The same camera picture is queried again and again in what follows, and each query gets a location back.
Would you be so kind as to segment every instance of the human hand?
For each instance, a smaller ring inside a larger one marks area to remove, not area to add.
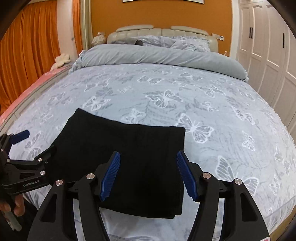
[[[0,211],[6,213],[11,211],[8,203],[0,202]],[[22,194],[15,196],[15,208],[13,210],[17,217],[23,216],[25,213],[24,196]]]

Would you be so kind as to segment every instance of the wall outlet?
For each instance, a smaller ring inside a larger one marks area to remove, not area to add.
[[[220,36],[220,35],[218,35],[218,34],[212,34],[212,36],[213,36],[214,38],[216,38],[216,39],[219,39],[219,40],[224,41],[224,36]]]

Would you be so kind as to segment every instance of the wardrobe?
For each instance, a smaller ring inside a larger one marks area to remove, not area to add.
[[[239,0],[237,60],[296,140],[296,39],[267,1]]]

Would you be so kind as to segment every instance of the folded black cloth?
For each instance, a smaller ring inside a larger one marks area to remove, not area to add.
[[[183,181],[176,155],[184,148],[181,127],[123,124],[77,109],[53,142],[48,161],[50,184],[77,181],[105,163],[113,151],[121,165],[110,196],[100,207],[149,218],[174,218],[182,213]]]

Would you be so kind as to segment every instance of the orange wall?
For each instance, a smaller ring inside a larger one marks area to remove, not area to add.
[[[224,36],[219,42],[219,53],[229,54],[231,43],[231,0],[205,0],[205,4],[181,0],[91,0],[93,36],[105,32],[106,36],[117,28],[152,24],[156,28],[182,25],[200,28],[210,35]]]

